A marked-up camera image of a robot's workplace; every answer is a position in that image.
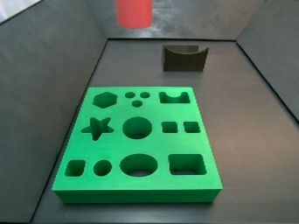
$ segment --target gray floor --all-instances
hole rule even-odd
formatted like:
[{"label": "gray floor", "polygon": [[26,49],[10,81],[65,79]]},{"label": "gray floor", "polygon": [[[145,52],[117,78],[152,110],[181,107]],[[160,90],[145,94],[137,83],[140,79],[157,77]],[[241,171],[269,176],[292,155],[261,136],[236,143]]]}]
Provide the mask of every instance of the gray floor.
[{"label": "gray floor", "polygon": [[[202,73],[162,72],[169,44],[209,47]],[[234,42],[109,40],[89,85],[193,88],[224,189],[212,204],[64,205],[58,161],[33,222],[299,221],[297,125]]]}]

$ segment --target green foam block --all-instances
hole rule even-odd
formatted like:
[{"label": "green foam block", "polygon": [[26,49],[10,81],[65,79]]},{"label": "green foam block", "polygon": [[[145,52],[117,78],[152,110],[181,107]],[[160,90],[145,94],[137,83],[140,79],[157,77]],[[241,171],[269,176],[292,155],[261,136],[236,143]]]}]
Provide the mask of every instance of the green foam block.
[{"label": "green foam block", "polygon": [[220,175],[189,87],[92,87],[52,190],[64,203],[212,202]]}]

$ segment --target circle hole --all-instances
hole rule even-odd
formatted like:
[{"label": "circle hole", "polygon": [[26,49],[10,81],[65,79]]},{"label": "circle hole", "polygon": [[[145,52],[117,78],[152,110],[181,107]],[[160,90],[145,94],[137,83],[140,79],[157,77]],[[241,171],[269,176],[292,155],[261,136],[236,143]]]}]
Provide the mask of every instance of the circle hole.
[{"label": "circle hole", "polygon": [[138,108],[142,106],[142,102],[141,101],[132,101],[132,106]]},{"label": "circle hole", "polygon": [[129,118],[122,125],[122,132],[130,139],[142,139],[152,132],[152,124],[142,117]]},{"label": "circle hole", "polygon": [[141,96],[141,98],[148,98],[150,95],[149,95],[146,92],[142,92],[142,93],[140,94],[140,96]]},{"label": "circle hole", "polygon": [[133,92],[128,92],[125,93],[125,98],[130,99],[136,96],[136,94]]},{"label": "circle hole", "polygon": [[104,177],[109,174],[112,164],[106,160],[100,160],[93,166],[93,172],[97,176]]},{"label": "circle hole", "polygon": [[157,162],[153,157],[145,154],[133,154],[121,160],[120,169],[125,175],[141,178],[156,171]]}]

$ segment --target gray wall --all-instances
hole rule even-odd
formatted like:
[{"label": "gray wall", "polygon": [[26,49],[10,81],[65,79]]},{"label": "gray wall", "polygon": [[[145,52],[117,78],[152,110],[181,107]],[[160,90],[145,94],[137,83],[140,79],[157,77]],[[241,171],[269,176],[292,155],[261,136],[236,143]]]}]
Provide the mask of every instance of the gray wall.
[{"label": "gray wall", "polygon": [[299,120],[299,2],[265,1],[237,43]]},{"label": "gray wall", "polygon": [[0,0],[0,23],[41,0]]},{"label": "gray wall", "polygon": [[117,26],[114,0],[89,1],[109,38],[234,40],[262,0],[153,0],[153,25],[146,29]]},{"label": "gray wall", "polygon": [[105,43],[80,0],[42,1],[0,26],[0,221],[33,216]]}]

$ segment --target small circle hole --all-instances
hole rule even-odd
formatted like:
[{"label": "small circle hole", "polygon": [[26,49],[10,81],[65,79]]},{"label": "small circle hole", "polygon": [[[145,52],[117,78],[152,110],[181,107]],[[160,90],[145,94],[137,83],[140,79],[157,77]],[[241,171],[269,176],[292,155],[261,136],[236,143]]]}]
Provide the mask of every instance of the small circle hole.
[{"label": "small circle hole", "polygon": [[150,95],[146,93],[146,92],[142,92],[141,94],[140,94],[140,96],[141,96],[141,98],[148,98]]},{"label": "small circle hole", "polygon": [[125,93],[125,98],[130,99],[136,96],[136,94],[133,92],[128,92]]},{"label": "small circle hole", "polygon": [[138,107],[142,106],[142,102],[141,101],[133,101],[132,102],[132,106],[136,107],[136,108],[138,108]]}]

